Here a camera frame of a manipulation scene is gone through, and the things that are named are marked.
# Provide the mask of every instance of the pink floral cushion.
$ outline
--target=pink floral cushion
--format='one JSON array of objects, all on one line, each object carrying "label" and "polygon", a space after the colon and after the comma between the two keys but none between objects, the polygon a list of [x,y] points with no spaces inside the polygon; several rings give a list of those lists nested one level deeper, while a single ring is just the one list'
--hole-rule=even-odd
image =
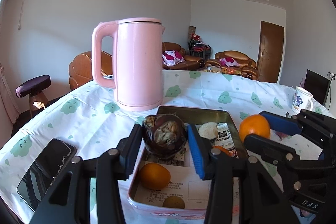
[{"label": "pink floral cushion", "polygon": [[238,62],[234,60],[232,57],[221,58],[219,61],[222,66],[227,67],[239,66]]},{"label": "pink floral cushion", "polygon": [[180,62],[185,62],[185,60],[178,51],[165,51],[162,54],[162,63],[166,66],[174,66]]}]

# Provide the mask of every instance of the power outlet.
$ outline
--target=power outlet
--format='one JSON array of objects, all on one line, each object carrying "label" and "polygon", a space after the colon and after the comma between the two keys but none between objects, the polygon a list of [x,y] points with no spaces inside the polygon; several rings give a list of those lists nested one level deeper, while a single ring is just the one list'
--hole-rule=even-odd
[{"label": "power outlet", "polygon": [[336,78],[336,74],[334,74],[333,72],[329,71],[328,73],[328,77],[327,77],[330,81],[331,80],[335,80]]}]

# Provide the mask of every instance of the cracked phone screen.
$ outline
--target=cracked phone screen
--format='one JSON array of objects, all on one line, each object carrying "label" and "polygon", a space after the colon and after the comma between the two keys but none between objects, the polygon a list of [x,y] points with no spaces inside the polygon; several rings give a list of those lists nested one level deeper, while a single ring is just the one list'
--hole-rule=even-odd
[{"label": "cracked phone screen", "polygon": [[33,211],[36,211],[57,174],[75,153],[73,145],[52,139],[30,166],[17,192]]}]

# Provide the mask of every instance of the orange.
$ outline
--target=orange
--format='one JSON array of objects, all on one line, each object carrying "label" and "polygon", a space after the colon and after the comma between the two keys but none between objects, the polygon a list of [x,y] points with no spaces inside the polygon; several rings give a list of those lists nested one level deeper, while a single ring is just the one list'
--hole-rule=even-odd
[{"label": "orange", "polygon": [[171,176],[162,165],[150,162],[141,168],[139,178],[144,187],[161,190],[168,186]]},{"label": "orange", "polygon": [[269,139],[271,129],[269,123],[264,116],[259,114],[246,117],[239,126],[239,137],[242,142],[249,134],[256,134]]},{"label": "orange", "polygon": [[213,148],[218,148],[220,151],[224,152],[226,155],[228,155],[229,157],[231,157],[231,154],[230,154],[229,150],[225,149],[224,147],[216,145]]}]

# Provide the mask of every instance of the wooden door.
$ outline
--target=wooden door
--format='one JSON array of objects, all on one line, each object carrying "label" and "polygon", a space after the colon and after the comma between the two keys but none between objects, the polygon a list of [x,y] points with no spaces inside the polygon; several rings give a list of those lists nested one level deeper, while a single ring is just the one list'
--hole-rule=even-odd
[{"label": "wooden door", "polygon": [[257,63],[260,82],[276,83],[278,81],[284,48],[284,34],[284,27],[261,22]]}]

